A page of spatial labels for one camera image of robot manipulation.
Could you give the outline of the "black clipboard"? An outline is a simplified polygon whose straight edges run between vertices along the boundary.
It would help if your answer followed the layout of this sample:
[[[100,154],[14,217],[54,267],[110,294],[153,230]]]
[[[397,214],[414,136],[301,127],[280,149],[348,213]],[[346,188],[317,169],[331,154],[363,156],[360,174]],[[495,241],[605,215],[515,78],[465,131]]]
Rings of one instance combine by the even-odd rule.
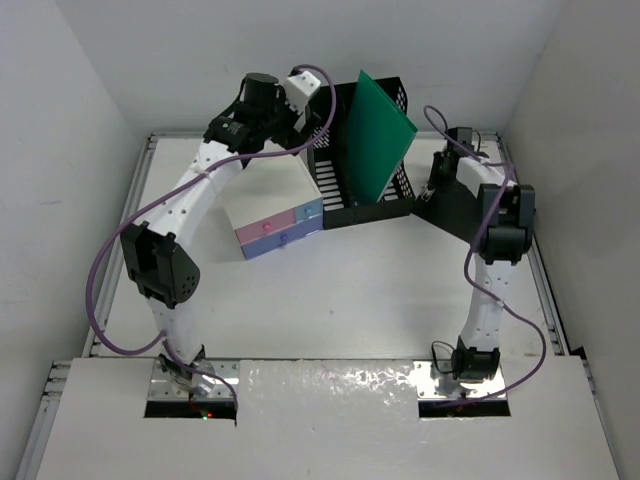
[[[472,243],[482,222],[477,198],[457,180],[417,198],[412,213],[467,244]]]

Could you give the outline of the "black mesh file organizer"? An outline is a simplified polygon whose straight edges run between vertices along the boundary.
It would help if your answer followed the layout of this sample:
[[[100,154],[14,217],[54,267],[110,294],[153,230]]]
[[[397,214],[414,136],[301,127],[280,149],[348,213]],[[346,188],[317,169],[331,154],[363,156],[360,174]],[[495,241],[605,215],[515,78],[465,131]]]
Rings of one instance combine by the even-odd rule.
[[[415,199],[404,157],[417,127],[407,116],[408,98],[399,77],[335,86],[336,108],[323,86],[307,108],[331,121],[307,150],[312,177],[323,196],[326,230],[387,220],[410,213]]]

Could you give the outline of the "green notebook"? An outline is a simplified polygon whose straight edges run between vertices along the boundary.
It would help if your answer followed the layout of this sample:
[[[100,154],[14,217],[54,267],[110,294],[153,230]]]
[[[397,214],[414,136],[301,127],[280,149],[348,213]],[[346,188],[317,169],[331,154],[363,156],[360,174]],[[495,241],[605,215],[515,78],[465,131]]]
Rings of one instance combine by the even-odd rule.
[[[417,133],[404,110],[360,71],[347,116],[347,170],[354,199],[380,201]]]

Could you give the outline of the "white drawer cabinet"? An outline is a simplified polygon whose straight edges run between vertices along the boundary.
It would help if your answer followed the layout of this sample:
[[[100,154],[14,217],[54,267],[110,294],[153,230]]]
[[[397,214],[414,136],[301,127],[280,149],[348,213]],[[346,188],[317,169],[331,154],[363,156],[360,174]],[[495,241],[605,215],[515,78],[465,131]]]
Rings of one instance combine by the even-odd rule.
[[[322,198],[297,156],[254,159],[223,190],[222,202],[233,229]]]

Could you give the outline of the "light blue small drawer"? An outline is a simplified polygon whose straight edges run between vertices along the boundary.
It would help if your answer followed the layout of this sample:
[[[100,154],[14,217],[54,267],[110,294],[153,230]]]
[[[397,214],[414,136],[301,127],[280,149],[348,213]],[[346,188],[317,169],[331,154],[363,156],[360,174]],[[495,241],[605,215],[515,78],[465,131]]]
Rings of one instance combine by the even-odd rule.
[[[297,223],[307,221],[323,213],[323,201],[321,197],[298,205],[294,209],[295,221]]]

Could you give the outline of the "pink drawer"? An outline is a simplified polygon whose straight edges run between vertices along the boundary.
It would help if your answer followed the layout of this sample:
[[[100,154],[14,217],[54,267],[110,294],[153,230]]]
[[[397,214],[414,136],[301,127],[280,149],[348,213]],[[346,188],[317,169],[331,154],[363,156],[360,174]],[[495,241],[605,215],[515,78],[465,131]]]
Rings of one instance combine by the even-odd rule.
[[[259,219],[245,226],[235,228],[236,238],[241,245],[290,227],[296,223],[294,209],[289,209],[267,218]]]

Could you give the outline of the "purple wide drawer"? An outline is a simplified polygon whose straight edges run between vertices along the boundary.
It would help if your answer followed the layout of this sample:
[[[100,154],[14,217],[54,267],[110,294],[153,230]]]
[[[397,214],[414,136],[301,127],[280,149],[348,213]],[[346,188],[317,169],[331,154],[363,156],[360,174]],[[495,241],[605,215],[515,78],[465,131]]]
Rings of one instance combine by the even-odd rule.
[[[317,215],[265,237],[241,245],[246,260],[281,249],[323,229],[323,216]]]

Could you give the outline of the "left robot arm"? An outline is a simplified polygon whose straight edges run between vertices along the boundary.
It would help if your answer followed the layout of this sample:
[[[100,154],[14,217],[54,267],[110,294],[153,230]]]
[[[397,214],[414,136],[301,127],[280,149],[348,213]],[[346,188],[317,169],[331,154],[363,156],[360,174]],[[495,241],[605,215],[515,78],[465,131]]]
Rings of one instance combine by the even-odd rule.
[[[312,145],[307,131],[295,125],[320,81],[296,67],[284,81],[249,73],[232,104],[209,124],[189,169],[175,188],[127,220],[120,244],[129,278],[146,298],[156,321],[164,353],[161,365],[191,381],[204,348],[195,336],[194,317],[186,304],[200,281],[200,270],[187,251],[207,210],[246,162],[282,160],[292,166]]]

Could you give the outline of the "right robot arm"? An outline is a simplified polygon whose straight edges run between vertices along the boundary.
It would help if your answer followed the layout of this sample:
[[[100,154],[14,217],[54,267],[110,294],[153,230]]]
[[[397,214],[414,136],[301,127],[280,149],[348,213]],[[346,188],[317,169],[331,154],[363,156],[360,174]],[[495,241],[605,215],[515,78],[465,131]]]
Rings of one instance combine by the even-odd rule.
[[[499,328],[511,274],[531,247],[535,189],[516,183],[503,167],[473,150],[473,131],[448,129],[434,154],[424,218],[470,246],[474,291],[465,325],[452,352],[450,374],[479,382],[495,376]]]

